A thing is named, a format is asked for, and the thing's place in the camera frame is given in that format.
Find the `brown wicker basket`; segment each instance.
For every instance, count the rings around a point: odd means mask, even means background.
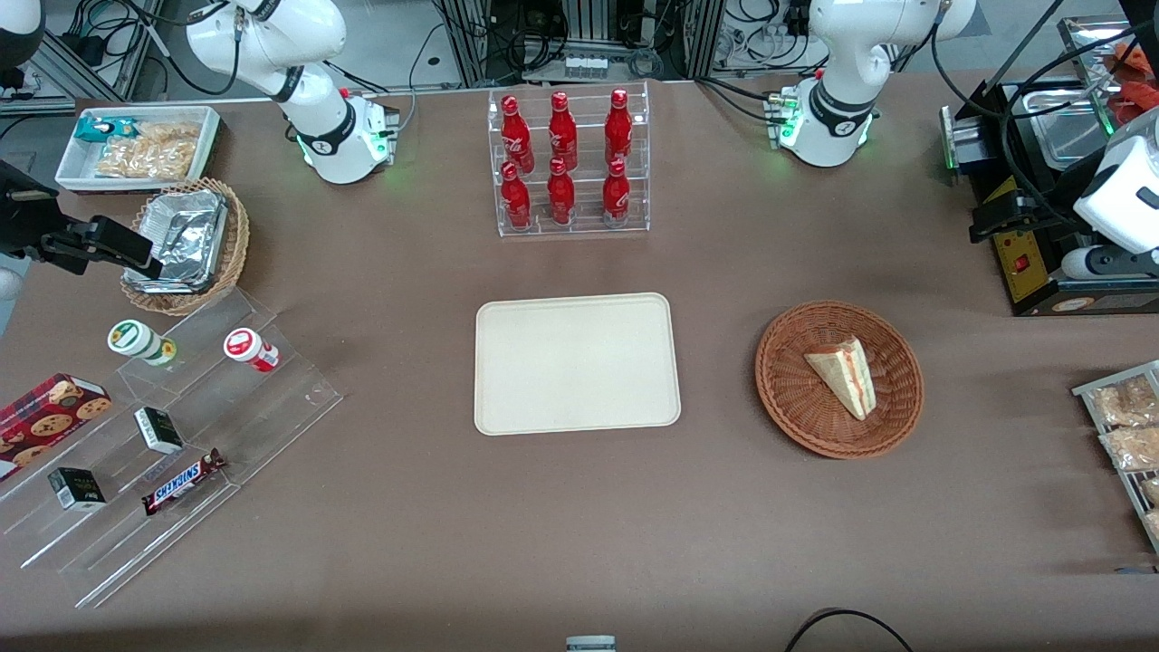
[[[226,217],[225,241],[221,244],[221,257],[218,259],[217,279],[209,290],[201,294],[146,294],[133,290],[122,280],[121,290],[139,308],[163,312],[172,316],[184,316],[221,290],[232,287],[238,283],[238,277],[241,276],[241,269],[246,265],[246,247],[249,246],[249,217],[246,214],[246,206],[241,205],[238,195],[228,185],[213,178],[198,178],[166,188],[161,192],[192,192],[195,190],[213,190],[224,195],[229,202],[229,214]],[[141,206],[141,210],[137,211],[137,218],[133,219],[134,229],[140,227],[147,205],[148,202]]]
[[[850,336],[861,340],[877,408],[858,422],[804,354]],[[773,320],[757,347],[757,391],[773,422],[797,444],[829,457],[883,455],[918,424],[925,387],[918,360],[884,318],[840,301],[801,303]]]

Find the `acrylic display stand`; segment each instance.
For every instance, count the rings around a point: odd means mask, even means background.
[[[628,112],[632,113],[632,154],[626,159],[625,175],[632,185],[628,193],[628,218],[624,226],[610,228],[604,224],[604,180],[607,178],[607,161],[604,157],[604,122],[611,109],[612,90],[628,91]],[[493,90],[489,96],[488,140],[491,147],[491,182],[495,185],[495,213],[500,235],[549,235],[549,234],[614,234],[648,230],[651,226],[649,180],[648,126],[651,119],[646,83],[577,85],[567,87],[568,104],[576,119],[580,139],[580,164],[571,170],[576,186],[576,215],[570,226],[557,225],[551,215],[547,197],[548,164],[552,160],[551,138],[547,124],[552,119],[551,88],[525,87]],[[531,127],[531,148],[535,154],[535,169],[523,176],[531,192],[531,228],[516,230],[503,211],[500,185],[503,177],[500,166],[506,160],[503,149],[503,111],[500,100],[515,95],[519,100],[519,112]]]
[[[269,374],[225,358],[221,343],[241,325],[278,349],[280,362]],[[108,600],[342,401],[277,330],[274,313],[240,288],[166,336],[177,344],[176,359],[121,367],[103,386],[114,402],[104,416],[0,485],[5,545],[22,567],[58,570],[78,608]],[[146,448],[133,419],[146,405],[169,413],[184,441],[181,453]],[[212,448],[228,466],[147,517],[141,497]],[[46,478],[58,467],[90,470],[108,504],[89,514],[61,510]]]
[[[1100,379],[1093,383],[1074,388],[1071,390],[1071,394],[1083,400],[1083,404],[1086,406],[1087,413],[1091,415],[1091,419],[1094,422],[1094,427],[1099,431],[1099,435],[1101,437],[1110,433],[1111,428],[1107,426],[1103,420],[1103,416],[1095,409],[1094,391],[1100,388],[1122,383],[1123,381],[1136,376],[1143,376],[1151,386],[1151,391],[1156,393],[1156,396],[1159,397],[1159,376],[1157,376],[1157,374],[1159,374],[1159,361],[1149,362],[1146,365],[1128,369],[1127,372],[1121,372],[1118,374],[1107,376],[1106,379]],[[1111,455],[1111,461],[1114,466],[1114,455]],[[1146,481],[1159,476],[1159,471],[1123,471],[1116,467],[1115,472],[1118,474],[1118,478],[1123,481],[1123,486],[1127,488],[1127,496],[1131,499],[1135,513],[1142,522],[1144,514],[1157,508],[1156,505],[1152,505],[1151,501],[1147,500],[1146,495],[1143,493],[1142,485]],[[1159,539],[1157,539],[1146,526],[1144,526],[1143,529],[1147,533],[1147,539],[1151,540],[1151,548],[1159,554]]]

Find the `coca-cola bottle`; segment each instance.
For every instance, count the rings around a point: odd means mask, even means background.
[[[576,118],[568,109],[568,94],[552,93],[552,122],[547,125],[552,137],[552,155],[563,159],[568,170],[580,164],[580,141],[576,135]]]
[[[519,115],[519,102],[513,95],[506,95],[500,102],[503,108],[503,148],[508,160],[519,166],[523,174],[535,169],[535,154],[531,152],[531,130],[527,120]]]
[[[519,178],[519,170],[511,161],[503,161],[500,167],[503,184],[500,193],[503,196],[503,211],[506,212],[511,228],[526,230],[531,228],[531,195],[527,185]]]
[[[552,219],[560,226],[570,226],[576,214],[576,185],[561,156],[552,159],[552,177],[547,180],[547,195],[552,200]]]
[[[612,90],[612,110],[604,123],[604,157],[612,162],[617,156],[628,157],[632,153],[632,115],[628,113],[628,91]]]
[[[628,190],[630,185],[624,176],[624,159],[615,157],[607,163],[604,180],[604,224],[619,228],[628,220]]]

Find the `sandwich slice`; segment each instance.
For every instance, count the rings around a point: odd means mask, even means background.
[[[804,354],[804,359],[858,420],[865,422],[877,408],[866,351],[860,340],[850,338],[839,345],[821,347]]]

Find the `tabletop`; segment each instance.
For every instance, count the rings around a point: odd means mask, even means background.
[[[649,91],[653,228],[582,241],[497,235],[486,91],[420,96],[398,162],[348,186],[302,163],[275,104],[217,104],[210,171],[252,220],[240,285],[348,398],[99,609],[0,550],[0,647],[766,651],[851,607],[918,650],[1156,649],[1159,584],[1111,572],[1153,557],[1069,393],[1157,358],[1154,317],[1009,315],[942,166],[941,81],[891,80],[834,169],[771,151],[693,83]],[[61,198],[123,219],[140,203]],[[0,403],[110,375],[119,318],[173,323],[117,274],[34,265]],[[481,305],[646,291],[671,303],[675,425],[475,431]],[[921,365],[921,420],[880,459],[802,449],[756,393],[768,321],[829,298],[884,316]]]

